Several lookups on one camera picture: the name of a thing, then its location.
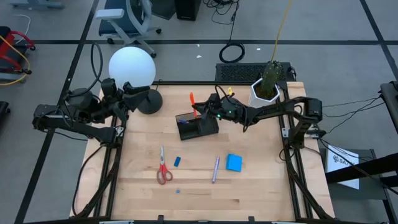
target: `blue eraser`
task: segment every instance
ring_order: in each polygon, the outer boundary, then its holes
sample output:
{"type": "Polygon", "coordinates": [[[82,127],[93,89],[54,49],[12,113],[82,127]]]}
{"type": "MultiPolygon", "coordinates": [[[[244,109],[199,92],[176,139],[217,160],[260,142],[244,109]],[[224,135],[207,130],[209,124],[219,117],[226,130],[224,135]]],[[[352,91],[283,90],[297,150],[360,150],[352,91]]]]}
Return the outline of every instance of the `blue eraser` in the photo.
{"type": "Polygon", "coordinates": [[[175,158],[175,162],[174,162],[175,167],[178,167],[178,165],[180,164],[180,160],[181,160],[181,157],[179,157],[179,156],[177,156],[177,158],[175,158]]]}
{"type": "Polygon", "coordinates": [[[240,172],[242,170],[242,157],[234,154],[228,154],[226,158],[225,169],[240,172]]]}

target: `white pot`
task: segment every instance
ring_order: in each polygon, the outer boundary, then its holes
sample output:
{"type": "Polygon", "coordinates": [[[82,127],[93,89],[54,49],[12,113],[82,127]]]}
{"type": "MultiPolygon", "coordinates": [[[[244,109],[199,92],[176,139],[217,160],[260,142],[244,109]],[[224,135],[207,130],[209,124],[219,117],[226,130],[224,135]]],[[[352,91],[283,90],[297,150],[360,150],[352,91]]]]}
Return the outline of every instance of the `white pot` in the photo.
{"type": "Polygon", "coordinates": [[[275,84],[275,89],[276,89],[276,95],[273,97],[271,100],[265,100],[263,98],[257,97],[256,91],[255,91],[255,86],[261,82],[262,78],[257,80],[253,85],[251,85],[251,92],[250,92],[250,98],[249,98],[249,105],[254,107],[254,108],[260,108],[262,106],[267,106],[271,105],[275,102],[276,99],[278,99],[280,93],[278,86],[275,84]]]}

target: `lamp base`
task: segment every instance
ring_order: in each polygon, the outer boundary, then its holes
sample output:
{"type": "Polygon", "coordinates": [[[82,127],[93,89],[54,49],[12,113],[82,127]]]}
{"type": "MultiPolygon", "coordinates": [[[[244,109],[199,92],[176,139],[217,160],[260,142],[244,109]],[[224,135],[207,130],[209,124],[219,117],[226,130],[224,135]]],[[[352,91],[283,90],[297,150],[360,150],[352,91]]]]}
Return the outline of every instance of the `lamp base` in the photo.
{"type": "Polygon", "coordinates": [[[157,90],[149,90],[147,98],[137,107],[143,114],[158,112],[163,105],[162,95],[157,90]]]}

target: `floor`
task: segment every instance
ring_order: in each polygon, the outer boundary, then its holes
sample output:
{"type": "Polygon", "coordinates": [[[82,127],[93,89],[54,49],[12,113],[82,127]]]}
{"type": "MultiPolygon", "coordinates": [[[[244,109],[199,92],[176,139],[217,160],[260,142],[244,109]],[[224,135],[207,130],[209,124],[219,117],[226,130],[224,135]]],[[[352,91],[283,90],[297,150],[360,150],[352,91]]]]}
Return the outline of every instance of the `floor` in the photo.
{"type": "MultiPolygon", "coordinates": [[[[241,62],[266,62],[271,57],[288,0],[241,0],[233,39],[245,40],[241,62]]],[[[90,11],[102,9],[105,0],[64,1],[65,9],[30,11],[0,2],[3,26],[25,32],[37,50],[29,52],[33,74],[24,84],[0,88],[0,101],[10,102],[12,113],[0,129],[0,217],[13,223],[29,183],[45,134],[32,129],[38,104],[57,103],[68,78],[71,89],[88,86],[94,76],[90,67],[90,41],[100,40],[104,73],[112,53],[122,45],[107,45],[98,36],[99,21],[86,23],[90,11]]],[[[324,104],[344,103],[377,96],[379,85],[398,77],[398,27],[396,0],[294,0],[283,27],[276,59],[290,62],[303,81],[307,95],[324,104]]],[[[201,5],[197,21],[153,18],[163,33],[150,35],[157,51],[156,79],[214,80],[220,49],[227,43],[231,26],[211,21],[212,9],[201,5]],[[176,40],[186,40],[180,44],[176,40]]],[[[228,21],[230,16],[216,17],[228,21]]],[[[229,49],[226,59],[238,56],[229,49]]],[[[93,92],[99,91],[96,86],[93,92]]],[[[342,114],[362,104],[328,108],[342,114]]],[[[320,126],[330,130],[343,118],[325,118],[320,126]]],[[[325,139],[343,148],[374,149],[377,156],[397,152],[398,138],[385,106],[356,114],[325,139]]],[[[85,142],[54,136],[25,222],[67,218],[72,204],[85,142]]],[[[398,211],[398,197],[391,195],[398,211]]],[[[336,216],[357,222],[387,220],[381,202],[333,200],[336,216]]]]}

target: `wooden tabletop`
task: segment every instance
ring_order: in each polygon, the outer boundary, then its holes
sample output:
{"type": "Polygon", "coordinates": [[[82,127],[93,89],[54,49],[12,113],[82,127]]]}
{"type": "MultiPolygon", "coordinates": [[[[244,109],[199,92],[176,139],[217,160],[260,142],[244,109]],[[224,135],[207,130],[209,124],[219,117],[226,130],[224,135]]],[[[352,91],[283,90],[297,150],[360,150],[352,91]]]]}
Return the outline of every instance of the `wooden tabletop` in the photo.
{"type": "MultiPolygon", "coordinates": [[[[305,96],[303,83],[288,83],[291,98],[305,96]]],[[[249,86],[232,86],[235,98],[248,103],[249,86]]],[[[181,141],[175,115],[192,111],[189,93],[195,101],[207,100],[214,86],[160,86],[163,107],[156,114],[130,113],[124,136],[112,219],[156,220],[248,220],[293,221],[285,162],[279,159],[282,140],[277,118],[265,119],[243,133],[240,124],[218,121],[218,134],[181,141]],[[156,181],[160,147],[174,179],[165,185],[156,181]],[[225,169],[226,156],[243,158],[241,172],[225,169]],[[174,160],[181,157],[180,165],[174,160]],[[220,156],[216,184],[211,183],[216,157],[220,156]]],[[[305,145],[318,150],[316,140],[305,145]]],[[[85,159],[99,146],[89,140],[85,159]]],[[[99,152],[83,171],[76,209],[80,211],[98,188],[105,150],[99,152]]],[[[309,191],[325,211],[334,216],[322,161],[317,153],[302,149],[309,191]]],[[[305,217],[302,194],[297,188],[301,216],[305,217]]],[[[106,205],[107,193],[104,195],[106,205]]]]}

